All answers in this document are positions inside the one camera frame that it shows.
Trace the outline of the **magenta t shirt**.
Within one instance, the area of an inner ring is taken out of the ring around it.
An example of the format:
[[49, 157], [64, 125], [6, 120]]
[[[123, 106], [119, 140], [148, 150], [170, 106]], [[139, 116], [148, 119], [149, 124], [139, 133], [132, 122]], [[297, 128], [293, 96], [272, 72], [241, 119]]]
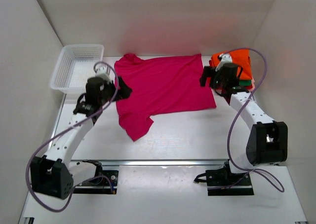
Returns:
[[211, 89], [200, 86], [200, 54], [147, 60], [125, 54], [115, 62], [115, 71], [132, 89], [116, 108], [119, 125], [134, 142], [148, 133], [154, 115], [217, 107]]

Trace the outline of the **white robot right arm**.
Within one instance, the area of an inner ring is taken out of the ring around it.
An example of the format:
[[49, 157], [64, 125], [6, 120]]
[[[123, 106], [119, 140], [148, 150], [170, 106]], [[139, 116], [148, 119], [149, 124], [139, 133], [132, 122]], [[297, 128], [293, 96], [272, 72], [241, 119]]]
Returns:
[[[287, 160], [288, 127], [263, 112], [252, 99], [253, 93], [240, 85], [242, 72], [243, 68], [234, 63], [225, 63], [220, 69], [205, 66], [199, 79], [202, 87], [209, 86], [237, 112], [227, 137], [228, 160], [219, 168], [206, 170], [194, 179], [196, 184], [207, 185], [209, 196], [253, 195], [251, 173], [262, 176], [279, 192], [285, 191], [283, 184], [260, 166]], [[239, 117], [248, 126], [250, 134], [244, 153], [234, 158], [230, 142]]]

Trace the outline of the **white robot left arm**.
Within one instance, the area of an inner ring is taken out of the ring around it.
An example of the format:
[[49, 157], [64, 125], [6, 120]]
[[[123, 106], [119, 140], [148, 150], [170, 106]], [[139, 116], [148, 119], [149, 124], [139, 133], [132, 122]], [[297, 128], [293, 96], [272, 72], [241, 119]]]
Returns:
[[77, 99], [69, 128], [55, 138], [42, 156], [30, 162], [31, 189], [59, 199], [66, 199], [73, 187], [88, 180], [97, 184], [103, 179], [101, 163], [83, 160], [71, 165], [72, 157], [103, 110], [111, 103], [127, 99], [132, 89], [119, 76], [116, 82], [101, 77], [87, 80], [85, 92]]

